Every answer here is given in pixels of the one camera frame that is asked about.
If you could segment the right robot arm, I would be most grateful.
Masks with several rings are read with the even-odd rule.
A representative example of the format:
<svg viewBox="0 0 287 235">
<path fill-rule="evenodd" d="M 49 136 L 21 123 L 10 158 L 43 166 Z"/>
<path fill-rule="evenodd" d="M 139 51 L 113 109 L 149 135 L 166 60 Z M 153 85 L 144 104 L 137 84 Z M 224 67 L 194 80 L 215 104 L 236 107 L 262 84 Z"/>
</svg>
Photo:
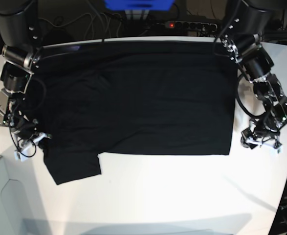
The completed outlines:
<svg viewBox="0 0 287 235">
<path fill-rule="evenodd" d="M 42 34 L 38 20 L 36 0 L 0 0 L 0 35 L 4 42 L 2 56 L 5 59 L 0 80 L 0 126 L 7 127 L 16 153 L 28 157 L 29 148 L 48 135 L 37 131 L 38 122 L 29 118 L 39 109 L 46 97 L 46 86 L 34 71 L 42 51 Z M 42 86 L 42 99 L 35 106 L 27 100 L 31 81 Z"/>
</svg>

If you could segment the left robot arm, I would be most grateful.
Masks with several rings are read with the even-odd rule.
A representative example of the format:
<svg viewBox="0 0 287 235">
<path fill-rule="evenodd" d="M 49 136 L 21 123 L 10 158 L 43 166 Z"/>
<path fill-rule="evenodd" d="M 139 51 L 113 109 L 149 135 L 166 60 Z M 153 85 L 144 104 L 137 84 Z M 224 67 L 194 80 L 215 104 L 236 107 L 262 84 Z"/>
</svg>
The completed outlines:
<svg viewBox="0 0 287 235">
<path fill-rule="evenodd" d="M 253 85 L 255 97 L 262 102 L 263 114 L 250 113 L 236 95 L 236 101 L 249 116 L 249 126 L 241 132 L 245 148 L 268 146 L 280 152 L 280 132 L 287 125 L 287 96 L 280 81 L 271 72 L 274 63 L 261 44 L 260 33 L 272 15 L 287 9 L 287 0 L 229 0 L 222 28 L 217 36 L 225 56 L 238 65 L 238 81 Z"/>
</svg>

